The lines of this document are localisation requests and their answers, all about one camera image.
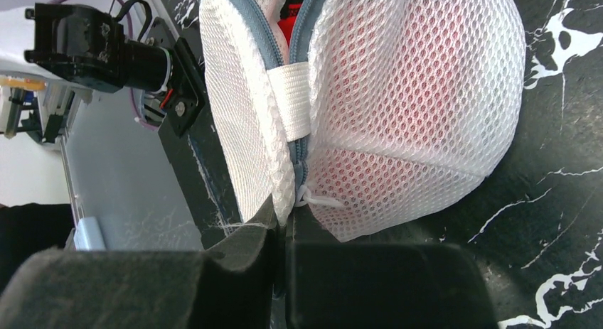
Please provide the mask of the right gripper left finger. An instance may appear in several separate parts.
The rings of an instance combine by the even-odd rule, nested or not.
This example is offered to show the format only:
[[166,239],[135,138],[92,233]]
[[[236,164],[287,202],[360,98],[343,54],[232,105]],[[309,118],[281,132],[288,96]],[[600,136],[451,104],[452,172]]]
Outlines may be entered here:
[[2,328],[268,328],[278,222],[271,198],[205,251],[48,249],[1,296]]

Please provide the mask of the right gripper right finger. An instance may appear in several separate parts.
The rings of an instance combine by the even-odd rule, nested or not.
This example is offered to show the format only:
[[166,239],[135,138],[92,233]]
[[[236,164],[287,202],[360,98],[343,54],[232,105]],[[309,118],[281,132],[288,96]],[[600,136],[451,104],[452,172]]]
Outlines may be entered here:
[[289,328],[497,328],[475,261],[448,244],[338,241],[309,207],[285,235]]

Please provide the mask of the red bra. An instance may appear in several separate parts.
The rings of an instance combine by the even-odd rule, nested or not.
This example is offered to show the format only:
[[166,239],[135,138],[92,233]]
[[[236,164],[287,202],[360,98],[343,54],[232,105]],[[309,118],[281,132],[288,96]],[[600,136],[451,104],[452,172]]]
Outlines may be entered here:
[[284,35],[287,45],[290,44],[294,24],[301,7],[302,2],[286,2],[280,11],[280,20],[277,24]]

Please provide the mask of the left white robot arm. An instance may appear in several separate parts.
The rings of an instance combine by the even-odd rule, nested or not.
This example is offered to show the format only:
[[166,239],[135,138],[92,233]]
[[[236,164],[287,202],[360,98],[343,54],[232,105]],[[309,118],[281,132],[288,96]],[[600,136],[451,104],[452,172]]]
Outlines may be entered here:
[[116,16],[91,6],[41,4],[1,15],[1,74],[115,93],[129,87],[159,98],[175,135],[183,136],[208,103],[202,70],[187,41],[143,3],[137,39]]

